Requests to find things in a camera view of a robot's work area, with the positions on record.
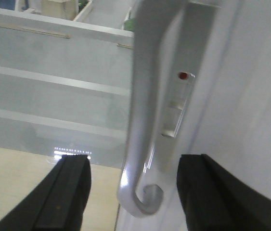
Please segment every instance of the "red dot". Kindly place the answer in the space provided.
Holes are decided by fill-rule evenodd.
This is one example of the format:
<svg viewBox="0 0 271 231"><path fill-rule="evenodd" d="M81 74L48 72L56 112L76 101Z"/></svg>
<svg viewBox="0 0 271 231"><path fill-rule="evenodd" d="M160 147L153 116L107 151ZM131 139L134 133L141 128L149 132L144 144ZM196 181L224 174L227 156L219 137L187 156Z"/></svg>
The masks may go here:
<svg viewBox="0 0 271 231"><path fill-rule="evenodd" d="M183 79L183 80L189 78L188 73L185 73L185 72L180 72L178 76L179 76L180 79Z"/></svg>

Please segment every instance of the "white surface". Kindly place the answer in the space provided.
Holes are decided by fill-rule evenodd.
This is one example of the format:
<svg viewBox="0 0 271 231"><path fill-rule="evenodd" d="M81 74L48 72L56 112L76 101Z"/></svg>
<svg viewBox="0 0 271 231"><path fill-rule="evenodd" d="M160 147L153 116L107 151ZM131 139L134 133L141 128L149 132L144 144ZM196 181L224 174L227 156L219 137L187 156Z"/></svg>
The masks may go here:
<svg viewBox="0 0 271 231"><path fill-rule="evenodd" d="M46 155L74 147L120 167L132 50L116 43L132 33L2 9L0 22L71 35L0 27L0 147Z"/></svg>
<svg viewBox="0 0 271 231"><path fill-rule="evenodd" d="M130 96L130 90L124 88L118 88L113 86L108 86L104 84L91 83L76 79L63 78L59 76L45 75L35 72L22 71L13 68L7 68L0 66L0 74L6 76L13 76L19 78L27 78L37 81L44 81L48 83L61 84L75 88L81 88L86 90L95 90L104 93L116 94L121 96Z"/></svg>

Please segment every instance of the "silver window handle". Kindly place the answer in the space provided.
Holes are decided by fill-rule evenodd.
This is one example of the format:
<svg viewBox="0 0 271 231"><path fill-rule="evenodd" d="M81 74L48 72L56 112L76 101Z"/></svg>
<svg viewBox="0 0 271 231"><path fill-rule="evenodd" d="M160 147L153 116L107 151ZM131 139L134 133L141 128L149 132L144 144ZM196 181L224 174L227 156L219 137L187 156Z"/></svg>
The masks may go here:
<svg viewBox="0 0 271 231"><path fill-rule="evenodd" d="M188 0L144 0L136 16L133 79L126 158L117 197L129 213L136 217L154 214L162 204L163 191L156 184L143 188L143 200L137 185L158 128L157 103L162 97L158 87L158 55L168 26Z"/></svg>

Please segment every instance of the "green plant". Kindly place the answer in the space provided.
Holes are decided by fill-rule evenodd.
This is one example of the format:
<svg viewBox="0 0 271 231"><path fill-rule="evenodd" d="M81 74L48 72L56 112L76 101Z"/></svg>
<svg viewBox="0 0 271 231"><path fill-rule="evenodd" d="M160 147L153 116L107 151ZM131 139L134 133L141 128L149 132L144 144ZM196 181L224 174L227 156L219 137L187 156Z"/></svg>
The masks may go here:
<svg viewBox="0 0 271 231"><path fill-rule="evenodd" d="M130 18L124 22L124 30L134 32L134 18Z"/></svg>
<svg viewBox="0 0 271 231"><path fill-rule="evenodd" d="M78 11L80 12L88 4L88 0L78 0Z"/></svg>

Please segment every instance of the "beige floor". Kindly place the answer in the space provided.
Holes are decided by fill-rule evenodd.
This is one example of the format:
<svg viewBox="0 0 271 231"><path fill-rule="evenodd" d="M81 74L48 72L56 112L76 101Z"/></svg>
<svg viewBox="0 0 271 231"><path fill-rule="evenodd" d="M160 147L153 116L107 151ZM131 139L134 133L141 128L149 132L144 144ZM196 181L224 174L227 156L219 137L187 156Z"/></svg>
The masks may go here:
<svg viewBox="0 0 271 231"><path fill-rule="evenodd" d="M53 168L48 156L0 148L0 219ZM85 231L114 231L120 169L91 165L92 187L84 212Z"/></svg>

